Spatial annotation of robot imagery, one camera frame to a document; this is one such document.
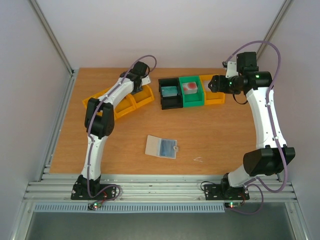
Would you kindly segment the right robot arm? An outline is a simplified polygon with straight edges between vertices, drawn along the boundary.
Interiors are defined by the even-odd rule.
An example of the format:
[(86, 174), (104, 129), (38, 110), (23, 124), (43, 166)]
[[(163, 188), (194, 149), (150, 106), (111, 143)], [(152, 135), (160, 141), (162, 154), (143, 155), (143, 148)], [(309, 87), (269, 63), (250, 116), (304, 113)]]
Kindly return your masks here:
[(231, 200), (242, 194), (245, 188), (262, 176), (283, 172), (283, 183), (288, 180), (288, 164), (296, 152), (288, 147), (277, 119), (273, 77), (268, 71), (260, 71), (255, 52), (243, 52), (235, 62), (224, 63), (225, 75), (215, 75), (208, 84), (213, 93), (243, 93), (252, 111), (256, 149), (243, 156), (243, 164), (226, 173), (220, 181), (220, 194), (224, 200)]

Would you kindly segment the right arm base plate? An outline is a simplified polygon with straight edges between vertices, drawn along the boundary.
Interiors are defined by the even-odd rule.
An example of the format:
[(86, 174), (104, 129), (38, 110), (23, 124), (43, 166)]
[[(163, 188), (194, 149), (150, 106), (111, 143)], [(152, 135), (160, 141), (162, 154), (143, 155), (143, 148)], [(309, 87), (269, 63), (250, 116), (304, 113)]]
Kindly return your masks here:
[(223, 188), (221, 184), (205, 184), (204, 195), (206, 201), (242, 201), (249, 200), (250, 195), (243, 187)]

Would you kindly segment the beige card holder wallet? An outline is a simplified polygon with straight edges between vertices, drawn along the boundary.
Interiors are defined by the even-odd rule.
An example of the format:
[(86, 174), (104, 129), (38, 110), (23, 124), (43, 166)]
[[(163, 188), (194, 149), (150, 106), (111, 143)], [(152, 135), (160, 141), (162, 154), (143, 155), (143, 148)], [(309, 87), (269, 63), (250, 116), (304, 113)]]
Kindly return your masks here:
[(148, 156), (176, 159), (179, 151), (178, 141), (148, 135), (146, 139), (145, 154)]

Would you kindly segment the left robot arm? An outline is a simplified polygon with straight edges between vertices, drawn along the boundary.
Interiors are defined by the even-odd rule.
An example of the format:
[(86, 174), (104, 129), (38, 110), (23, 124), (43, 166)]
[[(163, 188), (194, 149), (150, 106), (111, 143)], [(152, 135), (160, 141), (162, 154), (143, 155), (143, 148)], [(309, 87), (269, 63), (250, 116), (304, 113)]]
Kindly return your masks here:
[(127, 95), (137, 93), (149, 84), (150, 67), (136, 61), (123, 72), (117, 82), (103, 95), (88, 100), (84, 126), (87, 132), (87, 151), (84, 167), (72, 187), (72, 200), (104, 198), (101, 186), (101, 162), (105, 144), (115, 127), (115, 109)]

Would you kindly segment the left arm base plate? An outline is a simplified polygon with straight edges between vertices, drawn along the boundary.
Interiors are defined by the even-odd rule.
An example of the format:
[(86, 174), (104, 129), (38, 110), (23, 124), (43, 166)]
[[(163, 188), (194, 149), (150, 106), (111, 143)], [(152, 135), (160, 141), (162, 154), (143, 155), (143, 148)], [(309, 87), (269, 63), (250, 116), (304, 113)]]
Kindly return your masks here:
[(74, 184), (71, 191), (71, 200), (113, 201), (121, 194), (122, 188), (116, 184), (100, 184), (89, 188), (81, 184)]

